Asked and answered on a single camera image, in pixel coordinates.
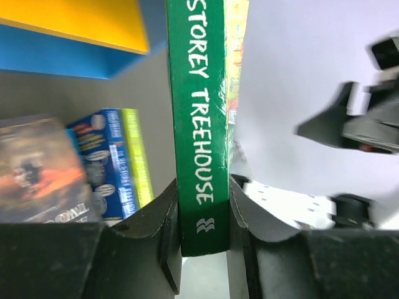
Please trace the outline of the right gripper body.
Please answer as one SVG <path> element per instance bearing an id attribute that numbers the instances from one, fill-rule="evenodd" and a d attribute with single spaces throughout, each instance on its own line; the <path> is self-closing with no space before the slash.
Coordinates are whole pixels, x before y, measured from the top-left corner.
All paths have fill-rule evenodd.
<path id="1" fill-rule="evenodd" d="M 368 47 L 380 70 L 365 114 L 346 122 L 342 135 L 362 145 L 398 153 L 398 37 L 386 37 Z"/>

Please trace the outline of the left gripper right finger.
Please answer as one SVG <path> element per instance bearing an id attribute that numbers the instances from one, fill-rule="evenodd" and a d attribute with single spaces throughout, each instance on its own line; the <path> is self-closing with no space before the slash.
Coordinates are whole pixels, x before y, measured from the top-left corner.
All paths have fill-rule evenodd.
<path id="1" fill-rule="evenodd" d="M 230 178 L 231 298 L 398 297 L 398 232 L 374 227 L 371 200 L 334 196 L 332 227 L 302 230 L 256 204 L 248 185 Z"/>

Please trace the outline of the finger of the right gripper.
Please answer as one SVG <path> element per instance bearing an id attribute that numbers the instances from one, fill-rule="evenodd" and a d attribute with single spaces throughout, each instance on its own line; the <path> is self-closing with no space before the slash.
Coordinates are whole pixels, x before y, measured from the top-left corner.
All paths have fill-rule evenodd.
<path id="1" fill-rule="evenodd" d="M 296 127 L 296 135 L 333 148 L 358 148 L 358 141 L 343 136 L 344 125 L 354 116 L 347 114 L 352 89 L 357 82 L 341 83 L 332 103 Z"/>

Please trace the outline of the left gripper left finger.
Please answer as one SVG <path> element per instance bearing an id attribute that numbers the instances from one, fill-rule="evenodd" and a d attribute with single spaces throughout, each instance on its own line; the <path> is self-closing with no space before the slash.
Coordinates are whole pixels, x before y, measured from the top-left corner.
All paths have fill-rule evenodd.
<path id="1" fill-rule="evenodd" d="M 175 182 L 111 227 L 1 226 L 2 298 L 174 298 L 181 265 Z"/>

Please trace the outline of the lime green spine treehouse book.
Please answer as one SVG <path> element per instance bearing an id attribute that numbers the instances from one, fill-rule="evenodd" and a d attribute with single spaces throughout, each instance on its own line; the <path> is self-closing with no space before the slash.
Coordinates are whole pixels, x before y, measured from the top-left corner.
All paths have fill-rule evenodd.
<path id="1" fill-rule="evenodd" d="M 122 108 L 121 115 L 125 130 L 127 150 L 130 157 L 130 166 L 137 193 L 137 201 L 140 208 L 143 208 L 154 200 L 154 195 L 142 139 L 138 110 Z"/>

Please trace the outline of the dark blue spine treehouse book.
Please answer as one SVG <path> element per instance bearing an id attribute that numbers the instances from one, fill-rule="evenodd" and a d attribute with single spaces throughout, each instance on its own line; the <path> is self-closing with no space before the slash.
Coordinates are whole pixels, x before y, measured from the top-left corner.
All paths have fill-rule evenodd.
<path id="1" fill-rule="evenodd" d="M 136 213 L 139 205 L 120 109 L 101 109 L 67 128 L 75 133 L 102 217 L 123 220 Z"/>

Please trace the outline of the Tale of Two Cities book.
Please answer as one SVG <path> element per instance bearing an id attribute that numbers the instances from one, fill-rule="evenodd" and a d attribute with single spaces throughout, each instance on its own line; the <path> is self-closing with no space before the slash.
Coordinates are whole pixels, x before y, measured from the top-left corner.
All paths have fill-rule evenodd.
<path id="1" fill-rule="evenodd" d="M 1 222 L 101 220 L 82 162 L 61 120 L 1 120 Z"/>

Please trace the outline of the blue pink yellow bookshelf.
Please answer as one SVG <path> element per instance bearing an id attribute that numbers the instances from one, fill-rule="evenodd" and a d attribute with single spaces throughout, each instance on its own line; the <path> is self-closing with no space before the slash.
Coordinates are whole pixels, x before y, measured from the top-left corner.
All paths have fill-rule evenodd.
<path id="1" fill-rule="evenodd" d="M 1 70 L 110 79 L 165 45 L 164 1 L 1 1 Z"/>

